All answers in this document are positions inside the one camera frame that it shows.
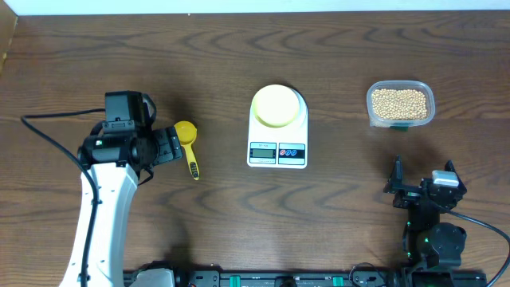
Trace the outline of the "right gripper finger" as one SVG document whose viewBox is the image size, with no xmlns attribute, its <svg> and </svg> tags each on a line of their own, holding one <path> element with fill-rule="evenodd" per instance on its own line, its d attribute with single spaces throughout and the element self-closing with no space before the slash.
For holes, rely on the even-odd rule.
<svg viewBox="0 0 510 287">
<path fill-rule="evenodd" d="M 461 178 L 460 176 L 458 175 L 454 165 L 453 165 L 453 161 L 452 160 L 448 160 L 447 163 L 445 164 L 445 168 L 444 168 L 444 171 L 447 171 L 449 173 L 452 173 L 455 175 L 455 180 L 457 181 L 458 184 L 461 184 Z"/>
<path fill-rule="evenodd" d="M 399 191 L 402 189 L 403 171 L 402 171 L 402 158 L 397 155 L 394 160 L 394 168 L 386 182 L 384 191 Z"/>
</svg>

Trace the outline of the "yellow measuring scoop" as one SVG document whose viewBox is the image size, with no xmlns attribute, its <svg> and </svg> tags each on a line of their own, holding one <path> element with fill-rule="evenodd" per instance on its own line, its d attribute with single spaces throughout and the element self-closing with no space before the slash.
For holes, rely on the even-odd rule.
<svg viewBox="0 0 510 287">
<path fill-rule="evenodd" d="M 198 161 L 196 160 L 192 144 L 197 139 L 198 130 L 190 121 L 179 121 L 175 124 L 175 130 L 178 135 L 180 145 L 185 154 L 190 174 L 194 180 L 200 179 Z"/>
</svg>

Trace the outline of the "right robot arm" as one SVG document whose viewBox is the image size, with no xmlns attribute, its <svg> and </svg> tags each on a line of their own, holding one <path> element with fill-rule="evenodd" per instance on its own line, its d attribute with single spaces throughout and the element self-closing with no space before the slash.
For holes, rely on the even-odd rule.
<svg viewBox="0 0 510 287">
<path fill-rule="evenodd" d="M 412 186 L 404 183 L 402 158 L 398 155 L 383 191 L 394 195 L 393 207 L 407 210 L 402 244 L 413 265 L 423 269 L 461 265 L 467 234 L 463 228 L 440 219 L 442 214 L 456 207 L 467 192 L 452 161 L 448 161 L 443 170 L 433 171 L 429 178 Z"/>
</svg>

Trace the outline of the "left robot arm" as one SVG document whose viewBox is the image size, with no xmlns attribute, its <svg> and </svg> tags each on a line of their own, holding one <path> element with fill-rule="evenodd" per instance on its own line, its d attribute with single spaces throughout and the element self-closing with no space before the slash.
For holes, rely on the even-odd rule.
<svg viewBox="0 0 510 287">
<path fill-rule="evenodd" d="M 175 128 L 106 131 L 80 147 L 82 200 L 63 286 L 124 285 L 131 202 L 142 170 L 182 158 Z"/>
</svg>

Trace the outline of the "white digital kitchen scale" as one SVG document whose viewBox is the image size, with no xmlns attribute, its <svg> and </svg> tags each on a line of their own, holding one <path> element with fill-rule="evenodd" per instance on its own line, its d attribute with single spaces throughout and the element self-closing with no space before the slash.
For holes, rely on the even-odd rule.
<svg viewBox="0 0 510 287">
<path fill-rule="evenodd" d="M 300 111 L 297 118 L 282 128 L 269 128 L 249 110 L 246 162 L 250 167 L 304 169 L 308 164 L 308 106 L 298 96 Z"/>
</svg>

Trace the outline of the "pale yellow plastic bowl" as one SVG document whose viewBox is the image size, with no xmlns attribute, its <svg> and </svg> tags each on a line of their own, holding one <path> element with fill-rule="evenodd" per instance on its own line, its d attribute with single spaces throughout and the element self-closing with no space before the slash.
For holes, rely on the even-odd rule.
<svg viewBox="0 0 510 287">
<path fill-rule="evenodd" d="M 269 128 L 282 128 L 292 123 L 300 111 L 295 92 L 283 85 L 261 88 L 252 100 L 254 117 Z"/>
</svg>

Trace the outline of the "clear plastic container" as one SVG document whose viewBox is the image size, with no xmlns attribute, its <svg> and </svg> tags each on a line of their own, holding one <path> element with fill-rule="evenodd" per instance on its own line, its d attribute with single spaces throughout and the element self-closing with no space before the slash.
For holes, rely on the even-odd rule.
<svg viewBox="0 0 510 287">
<path fill-rule="evenodd" d="M 367 112 L 372 127 L 426 125 L 436 113 L 434 94 L 421 81 L 379 81 L 367 91 Z"/>
</svg>

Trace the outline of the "pile of soybeans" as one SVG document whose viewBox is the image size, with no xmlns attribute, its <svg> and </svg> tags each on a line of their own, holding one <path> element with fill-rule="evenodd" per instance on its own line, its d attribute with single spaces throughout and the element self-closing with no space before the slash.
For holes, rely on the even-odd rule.
<svg viewBox="0 0 510 287">
<path fill-rule="evenodd" d="M 414 89 L 376 89 L 371 94 L 375 114 L 384 120 L 422 120 L 427 117 L 426 95 Z"/>
</svg>

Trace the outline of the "cardboard panel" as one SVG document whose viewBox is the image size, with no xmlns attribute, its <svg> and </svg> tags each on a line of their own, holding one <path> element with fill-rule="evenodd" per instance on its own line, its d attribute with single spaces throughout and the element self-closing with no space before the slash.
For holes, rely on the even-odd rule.
<svg viewBox="0 0 510 287">
<path fill-rule="evenodd" d="M 0 4 L 0 71 L 3 70 L 7 53 L 12 44 L 14 31 L 18 23 L 18 16 L 1 0 Z"/>
</svg>

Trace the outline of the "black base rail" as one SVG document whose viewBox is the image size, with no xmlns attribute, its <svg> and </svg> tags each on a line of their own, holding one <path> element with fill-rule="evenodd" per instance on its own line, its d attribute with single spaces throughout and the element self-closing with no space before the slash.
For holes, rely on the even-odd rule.
<svg viewBox="0 0 510 287">
<path fill-rule="evenodd" d="M 409 281 L 394 273 L 357 269 L 340 273 L 252 273 L 203 270 L 175 273 L 175 285 L 194 287 L 377 287 L 377 286 L 485 286 L 486 276 L 477 272 L 415 273 Z"/>
</svg>

